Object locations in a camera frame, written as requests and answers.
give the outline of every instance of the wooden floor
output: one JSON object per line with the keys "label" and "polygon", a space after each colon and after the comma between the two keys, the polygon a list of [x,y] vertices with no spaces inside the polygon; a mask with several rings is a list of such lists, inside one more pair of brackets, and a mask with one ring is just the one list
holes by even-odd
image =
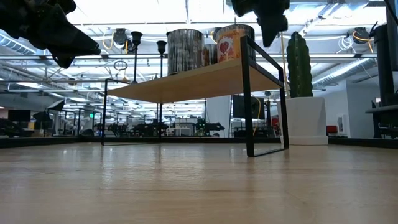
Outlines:
{"label": "wooden floor", "polygon": [[0,149],[0,223],[398,223],[398,150]]}

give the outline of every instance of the exposed ductwork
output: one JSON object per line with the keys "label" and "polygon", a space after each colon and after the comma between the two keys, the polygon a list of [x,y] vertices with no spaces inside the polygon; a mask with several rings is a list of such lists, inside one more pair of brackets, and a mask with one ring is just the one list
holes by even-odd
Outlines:
{"label": "exposed ductwork", "polygon": [[339,64],[312,78],[313,85],[327,86],[339,82],[345,78],[376,66],[376,60],[372,58],[358,59],[351,63]]}
{"label": "exposed ductwork", "polygon": [[15,50],[16,52],[19,52],[24,55],[33,55],[36,53],[35,50],[19,43],[18,41],[13,40],[12,38],[4,34],[0,34],[0,45],[7,47],[11,50]]}

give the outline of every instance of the silver can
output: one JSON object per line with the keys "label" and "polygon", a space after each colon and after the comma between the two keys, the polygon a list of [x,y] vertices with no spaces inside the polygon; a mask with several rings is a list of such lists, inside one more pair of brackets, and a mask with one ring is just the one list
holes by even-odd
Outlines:
{"label": "silver can", "polygon": [[217,63],[217,45],[205,44],[203,48],[203,62],[204,66],[214,65]]}
{"label": "silver can", "polygon": [[[218,63],[241,58],[241,37],[244,35],[254,40],[254,29],[245,24],[233,24],[216,32]],[[248,52],[256,61],[256,51],[249,47]]]}
{"label": "silver can", "polygon": [[169,75],[203,66],[203,34],[193,29],[167,33]]}

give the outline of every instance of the green cactus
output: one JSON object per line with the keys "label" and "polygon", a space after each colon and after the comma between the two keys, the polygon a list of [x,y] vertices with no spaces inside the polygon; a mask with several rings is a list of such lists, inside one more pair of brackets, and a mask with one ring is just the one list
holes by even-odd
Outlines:
{"label": "green cactus", "polygon": [[298,32],[294,32],[287,46],[291,98],[313,96],[310,61],[310,50],[305,39]]}

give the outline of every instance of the orange can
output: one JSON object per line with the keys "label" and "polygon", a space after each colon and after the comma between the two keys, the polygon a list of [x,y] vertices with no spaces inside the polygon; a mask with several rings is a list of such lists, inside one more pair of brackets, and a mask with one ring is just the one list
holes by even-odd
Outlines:
{"label": "orange can", "polygon": [[[255,38],[254,29],[245,24],[233,24],[217,31],[217,62],[241,58],[241,37],[245,35],[252,40]],[[248,52],[249,57],[256,61],[256,51],[249,47]]]}

